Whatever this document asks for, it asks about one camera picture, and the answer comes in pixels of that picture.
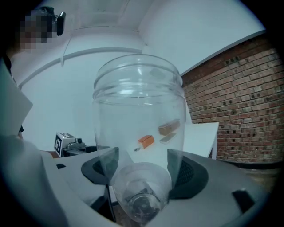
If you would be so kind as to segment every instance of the white wall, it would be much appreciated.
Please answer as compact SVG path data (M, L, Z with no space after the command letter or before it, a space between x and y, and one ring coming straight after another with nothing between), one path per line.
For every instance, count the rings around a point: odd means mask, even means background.
M61 67L59 59L67 42L37 53L21 53L13 61L12 73L33 103L23 123L23 137L42 150L53 150L56 132L95 144L92 94L97 72L114 58L141 53L144 46L137 32L109 27L79 29L73 33Z
M95 144L92 121L92 94L99 68L127 52L81 55L55 64L22 87L33 107L26 117L23 137L41 150L54 150L56 132L81 137Z
M21 52L12 59L12 73L19 86L22 86L33 73L41 68L48 66L52 62L59 62L60 57L67 59L76 55L103 51L102 48L133 49L141 51L145 45L138 32L112 27L93 27L79 29L71 33L57 37L52 43L37 44L38 49Z
M139 26L143 52L169 60L181 74L263 30L238 0L155 0Z

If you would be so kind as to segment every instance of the white panel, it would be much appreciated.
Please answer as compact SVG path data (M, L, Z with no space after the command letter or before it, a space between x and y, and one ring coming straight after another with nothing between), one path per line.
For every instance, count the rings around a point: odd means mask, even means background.
M74 31L65 55L101 47L126 47L142 50L138 32L108 27L91 27Z
M23 137L41 150L53 150L56 132L81 137L94 145L93 84L106 62L130 53L94 53L66 60L41 72L22 87L34 104L26 117Z
M183 74L221 49L264 29L238 0L155 0L139 32L157 55Z

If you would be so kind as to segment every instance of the person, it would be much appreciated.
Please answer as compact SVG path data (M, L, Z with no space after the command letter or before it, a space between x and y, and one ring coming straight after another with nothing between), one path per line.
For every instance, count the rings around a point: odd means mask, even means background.
M7 50L2 54L4 63L13 78L11 72L11 58L24 49L31 48L35 43L46 43L47 38L51 37L55 27L54 8L43 6L39 9L31 11L26 15L15 31L15 35L10 42ZM23 127L19 129L18 137L23 139ZM58 157L55 151L47 151L52 157Z

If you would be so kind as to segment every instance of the jar rim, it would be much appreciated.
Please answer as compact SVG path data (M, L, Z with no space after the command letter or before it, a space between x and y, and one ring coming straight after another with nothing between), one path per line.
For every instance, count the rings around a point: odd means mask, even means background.
M120 62L122 59L127 59L130 58L131 60L135 59L137 60L137 62L128 62L128 61L124 61L124 62ZM176 75L176 79L178 81L178 83L180 84L180 86L182 86L182 78L178 72L178 69L168 60L165 60L161 57L155 56L155 55L145 55L145 54L131 54L131 55L124 55L124 56L120 56L117 57L115 59L110 60L109 62L105 63L98 71L98 76L94 82L94 88L96 89L96 85L98 84L99 80L106 74L119 69L121 67L126 67L126 66L131 66L131 65L150 65L150 59L158 59L161 63L166 64L165 66L162 65L156 65L157 68L162 68L165 69L167 71L172 72L174 75Z

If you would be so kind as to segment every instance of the white table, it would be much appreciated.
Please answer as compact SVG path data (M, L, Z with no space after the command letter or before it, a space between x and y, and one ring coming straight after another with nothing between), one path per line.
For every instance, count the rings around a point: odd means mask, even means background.
M212 159L217 156L217 131L219 123L185 125L183 151L208 157L212 150Z

